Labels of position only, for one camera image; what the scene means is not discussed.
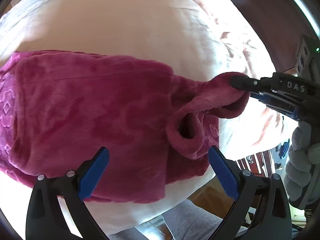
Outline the grey gloved right hand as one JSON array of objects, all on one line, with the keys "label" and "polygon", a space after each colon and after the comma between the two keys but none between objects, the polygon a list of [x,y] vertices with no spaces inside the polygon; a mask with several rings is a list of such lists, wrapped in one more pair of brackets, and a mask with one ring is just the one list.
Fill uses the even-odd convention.
[{"label": "grey gloved right hand", "polygon": [[284,185],[292,206],[304,210],[319,200],[319,128],[298,123],[285,171]]}]

